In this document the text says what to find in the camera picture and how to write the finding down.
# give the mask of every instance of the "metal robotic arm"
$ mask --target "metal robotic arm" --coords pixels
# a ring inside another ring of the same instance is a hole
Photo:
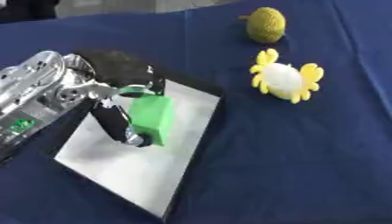
[[[165,78],[138,57],[118,51],[81,51],[62,56],[39,52],[18,66],[0,71],[0,161],[13,149],[85,100],[91,114],[115,141],[144,147],[146,133],[136,133],[128,114],[112,97],[142,97],[165,92]]]

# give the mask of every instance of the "table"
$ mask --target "table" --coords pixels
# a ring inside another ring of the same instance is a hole
[[[168,223],[390,223],[391,4],[249,0],[171,14],[6,25],[0,29],[10,42],[0,45],[0,61],[10,65],[46,48],[117,46],[223,87],[220,119],[185,175]],[[248,40],[236,19],[260,6],[288,19],[286,37],[276,45]],[[325,68],[310,101],[291,105],[250,87],[248,68],[268,47],[280,52],[279,62]],[[58,129],[46,134],[54,137]],[[35,139],[0,170],[4,217],[21,223],[158,221],[38,154],[43,141]]]

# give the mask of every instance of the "yellow ball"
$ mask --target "yellow ball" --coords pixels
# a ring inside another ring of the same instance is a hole
[[[247,22],[247,33],[260,43],[277,42],[283,35],[286,19],[280,11],[262,7],[254,11]]]

